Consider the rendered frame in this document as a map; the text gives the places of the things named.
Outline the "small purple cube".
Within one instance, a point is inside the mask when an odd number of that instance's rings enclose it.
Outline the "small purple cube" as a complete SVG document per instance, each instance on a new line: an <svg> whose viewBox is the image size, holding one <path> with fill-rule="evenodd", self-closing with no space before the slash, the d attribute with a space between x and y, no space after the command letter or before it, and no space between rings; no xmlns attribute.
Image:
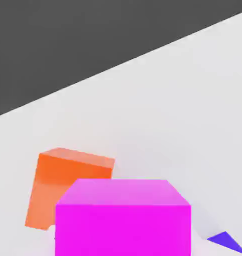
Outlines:
<svg viewBox="0 0 242 256"><path fill-rule="evenodd" d="M242 253L242 247L226 231L211 236L207 238L207 240L215 244L229 248L231 250L237 251L239 253Z"/></svg>

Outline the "small magenta cube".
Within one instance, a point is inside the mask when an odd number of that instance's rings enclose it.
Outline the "small magenta cube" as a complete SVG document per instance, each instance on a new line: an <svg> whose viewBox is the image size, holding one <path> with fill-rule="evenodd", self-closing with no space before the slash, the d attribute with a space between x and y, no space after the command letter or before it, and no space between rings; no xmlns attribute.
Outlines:
<svg viewBox="0 0 242 256"><path fill-rule="evenodd" d="M56 204L55 256L191 256L191 206L166 180L78 179Z"/></svg>

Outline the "large orange box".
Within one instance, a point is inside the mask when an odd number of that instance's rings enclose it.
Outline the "large orange box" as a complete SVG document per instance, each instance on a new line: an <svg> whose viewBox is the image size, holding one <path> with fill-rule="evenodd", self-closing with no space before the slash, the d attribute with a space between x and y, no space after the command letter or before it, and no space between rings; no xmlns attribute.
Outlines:
<svg viewBox="0 0 242 256"><path fill-rule="evenodd" d="M47 230L55 207L77 179L110 179L115 159L66 148L39 154L25 226Z"/></svg>

